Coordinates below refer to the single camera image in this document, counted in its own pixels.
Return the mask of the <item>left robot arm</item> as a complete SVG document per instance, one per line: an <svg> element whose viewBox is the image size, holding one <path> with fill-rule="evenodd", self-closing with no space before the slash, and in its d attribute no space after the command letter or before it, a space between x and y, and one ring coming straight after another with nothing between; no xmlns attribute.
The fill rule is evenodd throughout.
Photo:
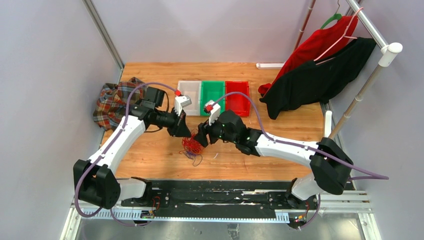
<svg viewBox="0 0 424 240"><path fill-rule="evenodd" d="M125 115L109 139L89 159L79 159L73 166L75 204L84 201L101 209L110 210L117 202L134 199L140 206L153 201L152 184L140 177L117 179L115 173L127 151L151 125L166 128L172 137L191 136L186 124L184 108L192 101L189 96L175 90L171 111L158 108L165 91L148 87L142 99L128 103Z"/></svg>

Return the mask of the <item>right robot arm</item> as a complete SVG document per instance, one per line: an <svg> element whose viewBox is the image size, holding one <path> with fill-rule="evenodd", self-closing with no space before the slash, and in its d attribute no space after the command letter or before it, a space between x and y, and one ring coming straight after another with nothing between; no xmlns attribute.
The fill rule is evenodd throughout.
<svg viewBox="0 0 424 240"><path fill-rule="evenodd" d="M306 167L311 173L292 180L286 193L286 203L294 209L322 192L341 195L344 192L353 161L330 138L319 142L298 141L277 137L260 129L246 127L240 116L228 110L213 121L198 125L194 139L203 147L218 140L233 143L245 155L274 157Z"/></svg>

